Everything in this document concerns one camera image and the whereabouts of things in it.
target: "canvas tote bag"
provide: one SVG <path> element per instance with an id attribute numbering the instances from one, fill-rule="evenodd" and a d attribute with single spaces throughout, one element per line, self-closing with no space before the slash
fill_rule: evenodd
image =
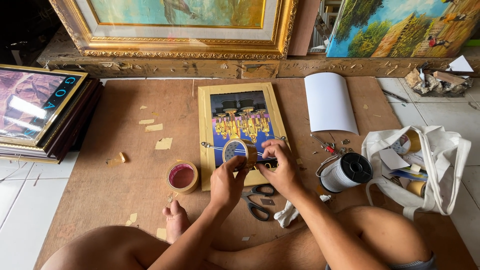
<path id="1" fill-rule="evenodd" d="M 421 198 L 382 176 L 382 160 L 378 151 L 394 144 L 407 130 L 419 134 L 421 151 L 428 181 L 425 198 Z M 388 197 L 404 207 L 403 215 L 413 220 L 418 211 L 433 211 L 450 215 L 462 179 L 463 169 L 471 142 L 456 132 L 445 131 L 443 126 L 408 126 L 401 130 L 384 130 L 368 133 L 361 153 L 373 167 L 373 178 L 367 183 L 366 192 L 370 205 L 370 185 L 377 184 Z"/>

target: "cloth rag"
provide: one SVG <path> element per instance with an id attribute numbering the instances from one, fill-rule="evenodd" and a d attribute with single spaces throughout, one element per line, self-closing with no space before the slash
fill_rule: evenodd
<path id="1" fill-rule="evenodd" d="M 328 201 L 332 196 L 331 195 L 320 195 L 320 199 L 325 202 Z M 285 228 L 290 225 L 292 220 L 296 219 L 299 215 L 299 211 L 293 206 L 290 201 L 287 201 L 285 209 L 280 212 L 275 213 L 273 216 L 274 219 L 278 220 L 280 227 Z"/>

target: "hand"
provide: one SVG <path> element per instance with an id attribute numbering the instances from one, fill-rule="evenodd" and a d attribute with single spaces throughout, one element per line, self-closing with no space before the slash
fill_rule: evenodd
<path id="1" fill-rule="evenodd" d="M 249 169 L 239 171 L 237 177 L 233 177 L 233 171 L 244 161 L 245 156 L 234 156 L 213 171 L 210 177 L 212 205 L 226 209 L 230 213 L 238 204 Z"/>
<path id="2" fill-rule="evenodd" d="M 272 172 L 265 165 L 257 163 L 256 167 L 260 173 L 283 195 L 287 200 L 301 196 L 306 191 L 301 182 L 300 172 L 297 168 L 290 148 L 283 140 L 268 140 L 262 143 L 265 148 L 262 157 L 276 157 L 278 161 L 277 169 Z"/>

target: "masking tape roll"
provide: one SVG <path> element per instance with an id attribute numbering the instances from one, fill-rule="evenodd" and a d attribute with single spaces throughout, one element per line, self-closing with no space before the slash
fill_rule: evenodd
<path id="1" fill-rule="evenodd" d="M 241 166 L 235 168 L 235 172 L 241 171 L 245 168 L 253 168 L 257 163 L 257 147 L 255 147 L 253 142 L 246 139 L 231 139 L 227 141 L 225 146 L 223 146 L 223 162 L 227 162 L 235 156 L 235 149 L 237 149 L 238 145 L 242 145 L 245 149 L 246 159 Z"/>
<path id="2" fill-rule="evenodd" d="M 402 139 L 408 139 L 410 145 L 408 148 L 405 148 L 401 145 L 400 139 L 394 142 L 391 148 L 399 155 L 406 155 L 410 153 L 417 153 L 421 150 L 420 137 L 417 132 L 414 130 L 407 130 L 405 134 L 402 135 Z"/>
<path id="3" fill-rule="evenodd" d="M 407 185 L 407 190 L 411 193 L 425 198 L 425 187 L 427 186 L 427 182 L 424 181 L 412 181 Z"/>
<path id="4" fill-rule="evenodd" d="M 198 186 L 198 170 L 189 161 L 179 161 L 167 170 L 167 186 L 180 195 L 192 193 Z"/>

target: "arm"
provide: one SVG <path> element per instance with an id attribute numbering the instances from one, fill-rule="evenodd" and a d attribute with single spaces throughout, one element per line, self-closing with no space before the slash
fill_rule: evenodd
<path id="1" fill-rule="evenodd" d="M 262 164 L 257 164 L 257 168 L 298 209 L 332 269 L 388 269 L 367 251 L 356 235 L 343 228 L 316 194 L 305 188 L 284 141 L 268 140 L 262 147 L 265 148 L 263 157 L 275 156 L 278 168 L 274 172 Z"/>
<path id="2" fill-rule="evenodd" d="M 240 200 L 248 169 L 233 177 L 233 170 L 245 157 L 235 156 L 216 169 L 211 182 L 211 200 L 200 217 L 150 266 L 149 270 L 196 269 L 223 221 Z"/>

